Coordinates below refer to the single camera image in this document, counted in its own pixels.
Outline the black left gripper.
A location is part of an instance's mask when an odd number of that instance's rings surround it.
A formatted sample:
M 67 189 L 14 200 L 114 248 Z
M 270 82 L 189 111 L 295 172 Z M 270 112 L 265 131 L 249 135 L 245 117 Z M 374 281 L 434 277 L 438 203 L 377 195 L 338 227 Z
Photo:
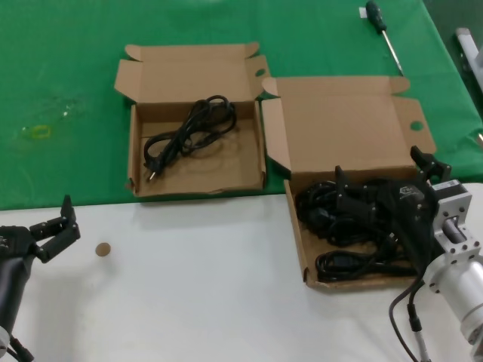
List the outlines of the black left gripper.
M 1 227 L 1 327 L 13 329 L 26 282 L 35 256 L 50 262 L 76 242 L 80 229 L 69 195 L 65 195 L 60 216 L 29 228 Z

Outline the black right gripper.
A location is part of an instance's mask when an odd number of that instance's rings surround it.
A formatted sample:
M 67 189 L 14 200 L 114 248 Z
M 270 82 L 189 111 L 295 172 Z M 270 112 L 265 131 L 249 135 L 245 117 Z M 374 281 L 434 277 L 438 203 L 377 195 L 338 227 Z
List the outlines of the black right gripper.
M 434 260 L 435 201 L 429 187 L 449 181 L 451 166 L 440 162 L 431 153 L 412 146 L 410 156 L 417 166 L 413 179 L 386 179 L 377 192 L 377 206 L 386 214 L 391 230 L 398 237 L 411 264 L 418 274 L 425 272 Z M 341 166 L 335 167 L 336 206 L 359 221 L 374 221 L 377 208 L 369 201 L 365 186 L 349 185 Z

